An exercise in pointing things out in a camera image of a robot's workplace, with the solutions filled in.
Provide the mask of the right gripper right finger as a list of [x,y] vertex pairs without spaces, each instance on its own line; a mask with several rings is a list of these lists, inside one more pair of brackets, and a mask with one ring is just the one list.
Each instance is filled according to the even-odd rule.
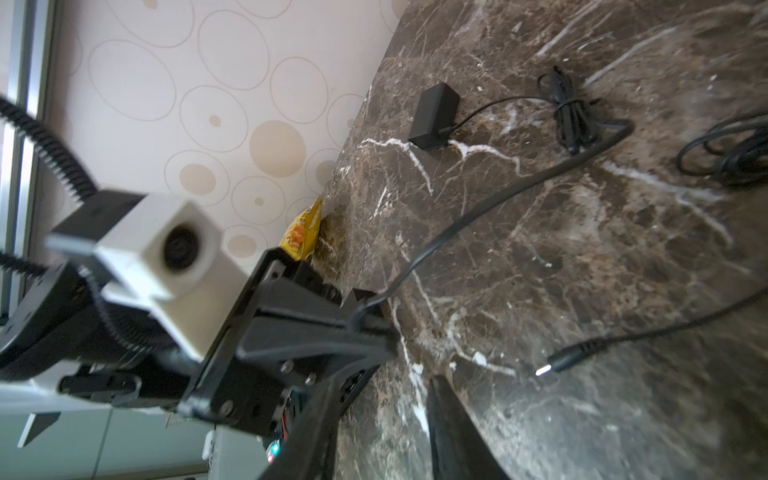
[[429,382],[427,419],[434,479],[510,479],[442,375]]

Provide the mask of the black power adapter with cable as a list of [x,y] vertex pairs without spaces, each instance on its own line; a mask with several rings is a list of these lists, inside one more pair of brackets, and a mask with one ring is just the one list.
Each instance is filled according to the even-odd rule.
[[553,106],[557,138],[561,146],[568,150],[570,158],[499,190],[459,217],[431,240],[383,292],[358,304],[347,322],[350,329],[360,330],[369,310],[391,298],[417,267],[461,230],[514,196],[594,160],[635,130],[635,123],[630,119],[603,118],[594,114],[591,103],[580,96],[573,79],[556,68],[537,79],[537,88],[539,94],[535,98]]

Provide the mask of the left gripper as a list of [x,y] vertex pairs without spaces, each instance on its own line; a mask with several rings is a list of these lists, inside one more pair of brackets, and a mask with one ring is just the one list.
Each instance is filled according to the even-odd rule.
[[308,261],[267,250],[192,375],[178,413],[269,436],[295,422],[314,391],[336,375],[343,377],[338,400],[347,410],[377,366],[397,356],[399,333],[379,306],[360,330],[347,326],[373,295],[353,289],[343,296]]

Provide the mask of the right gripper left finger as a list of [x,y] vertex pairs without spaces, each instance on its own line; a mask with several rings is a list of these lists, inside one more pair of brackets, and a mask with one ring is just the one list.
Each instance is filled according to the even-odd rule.
[[259,479],[332,479],[344,377],[332,377],[310,393],[299,393],[292,426],[280,452]]

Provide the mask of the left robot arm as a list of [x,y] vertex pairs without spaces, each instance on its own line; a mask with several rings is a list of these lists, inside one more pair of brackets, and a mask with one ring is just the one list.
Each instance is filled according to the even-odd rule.
[[48,235],[56,264],[1,258],[31,282],[1,336],[3,382],[73,361],[58,395],[261,436],[296,393],[315,398],[313,417],[338,415],[396,357],[367,292],[342,296],[279,248],[246,273],[194,203],[100,189],[45,125],[9,101],[1,116],[79,203]]

